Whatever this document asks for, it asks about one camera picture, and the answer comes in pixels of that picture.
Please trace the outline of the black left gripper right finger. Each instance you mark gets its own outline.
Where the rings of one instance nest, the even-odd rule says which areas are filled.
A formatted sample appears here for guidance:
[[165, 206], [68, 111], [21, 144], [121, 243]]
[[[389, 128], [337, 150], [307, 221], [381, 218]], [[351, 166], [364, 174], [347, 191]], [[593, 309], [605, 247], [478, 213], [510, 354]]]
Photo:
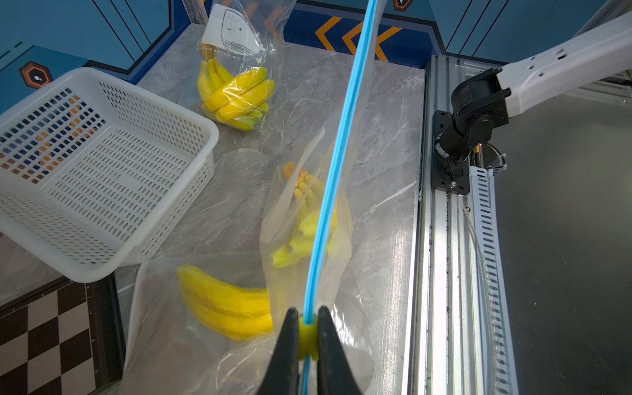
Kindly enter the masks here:
[[318, 311], [317, 390], [318, 395], [361, 395], [343, 350], [330, 310]]

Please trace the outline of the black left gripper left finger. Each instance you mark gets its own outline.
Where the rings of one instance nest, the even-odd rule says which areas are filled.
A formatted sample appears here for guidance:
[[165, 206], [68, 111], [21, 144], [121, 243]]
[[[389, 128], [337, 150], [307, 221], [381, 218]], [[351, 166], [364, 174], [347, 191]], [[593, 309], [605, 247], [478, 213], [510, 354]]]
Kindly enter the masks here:
[[257, 395], [297, 395], [299, 388], [299, 312], [288, 309]]

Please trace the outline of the clear zip bag blue seal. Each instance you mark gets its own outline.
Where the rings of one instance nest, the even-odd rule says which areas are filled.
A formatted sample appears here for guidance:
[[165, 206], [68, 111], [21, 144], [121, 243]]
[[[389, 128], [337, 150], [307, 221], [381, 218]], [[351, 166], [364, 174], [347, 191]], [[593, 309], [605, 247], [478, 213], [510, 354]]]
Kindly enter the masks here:
[[343, 102], [269, 187], [259, 246], [275, 346], [260, 394], [360, 394], [375, 371], [368, 317], [347, 271], [359, 204], [349, 184], [371, 118], [384, 9], [368, 3]]

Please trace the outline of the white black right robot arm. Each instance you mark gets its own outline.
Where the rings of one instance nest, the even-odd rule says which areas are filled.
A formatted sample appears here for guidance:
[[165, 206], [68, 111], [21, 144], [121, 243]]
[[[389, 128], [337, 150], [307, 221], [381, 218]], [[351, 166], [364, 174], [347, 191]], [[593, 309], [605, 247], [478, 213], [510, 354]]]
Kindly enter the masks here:
[[631, 67], [631, 15], [626, 13], [556, 47], [489, 68], [454, 88], [449, 112], [433, 115], [431, 185], [470, 191], [468, 160], [510, 118], [555, 96]]

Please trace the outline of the clear bag near left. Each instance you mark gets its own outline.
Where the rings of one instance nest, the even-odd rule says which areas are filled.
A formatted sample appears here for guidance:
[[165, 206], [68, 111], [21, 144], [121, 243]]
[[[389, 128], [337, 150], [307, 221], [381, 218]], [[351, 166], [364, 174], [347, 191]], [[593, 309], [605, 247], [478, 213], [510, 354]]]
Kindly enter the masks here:
[[201, 324], [179, 291], [177, 268], [191, 264], [243, 287], [265, 285], [257, 252], [160, 258], [143, 263], [134, 292], [123, 394], [254, 394], [276, 339], [235, 342]]

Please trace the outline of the yellow green banana bunch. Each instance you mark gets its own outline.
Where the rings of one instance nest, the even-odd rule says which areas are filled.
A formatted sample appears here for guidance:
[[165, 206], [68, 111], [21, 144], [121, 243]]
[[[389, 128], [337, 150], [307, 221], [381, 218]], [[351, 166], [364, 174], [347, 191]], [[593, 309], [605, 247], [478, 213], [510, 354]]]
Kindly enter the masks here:
[[270, 111], [268, 101], [276, 82], [265, 67], [253, 67], [236, 76], [215, 58], [200, 63], [197, 91], [208, 118], [243, 132], [252, 132]]

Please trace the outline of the clear bag far right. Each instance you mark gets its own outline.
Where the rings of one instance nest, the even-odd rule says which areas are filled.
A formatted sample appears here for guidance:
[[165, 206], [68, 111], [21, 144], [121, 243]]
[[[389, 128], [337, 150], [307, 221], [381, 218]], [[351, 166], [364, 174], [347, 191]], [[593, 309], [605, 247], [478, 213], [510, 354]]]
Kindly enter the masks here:
[[[215, 58], [234, 76], [265, 67], [276, 82], [284, 58], [283, 30], [295, 5], [294, 1], [211, 2], [198, 45], [201, 62]], [[260, 130], [262, 123], [252, 132]]]

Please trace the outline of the black white chessboard box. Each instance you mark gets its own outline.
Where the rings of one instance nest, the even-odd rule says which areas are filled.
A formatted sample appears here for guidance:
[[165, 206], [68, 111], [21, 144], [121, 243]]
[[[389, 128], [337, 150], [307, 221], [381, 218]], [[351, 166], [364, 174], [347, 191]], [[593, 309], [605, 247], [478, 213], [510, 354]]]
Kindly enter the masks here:
[[99, 394], [121, 380], [124, 359], [114, 276], [61, 277], [1, 307], [3, 394]]

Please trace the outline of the white perforated plastic basket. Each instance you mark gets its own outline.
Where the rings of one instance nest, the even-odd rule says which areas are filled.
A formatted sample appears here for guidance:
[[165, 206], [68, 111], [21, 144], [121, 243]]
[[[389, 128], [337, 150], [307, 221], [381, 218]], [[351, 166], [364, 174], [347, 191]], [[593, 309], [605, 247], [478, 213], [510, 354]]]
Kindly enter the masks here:
[[214, 174], [215, 123], [92, 68], [1, 117], [1, 231], [67, 278], [143, 263]]

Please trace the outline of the aluminium front rail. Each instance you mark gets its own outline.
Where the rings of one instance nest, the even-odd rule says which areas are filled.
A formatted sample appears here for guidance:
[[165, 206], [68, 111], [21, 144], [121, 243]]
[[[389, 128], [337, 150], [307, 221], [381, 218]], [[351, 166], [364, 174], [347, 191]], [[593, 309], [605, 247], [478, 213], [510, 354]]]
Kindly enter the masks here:
[[406, 394], [518, 393], [495, 205], [495, 176], [506, 156], [485, 144], [449, 163], [435, 148], [451, 120], [454, 88], [485, 70], [447, 56], [426, 66]]

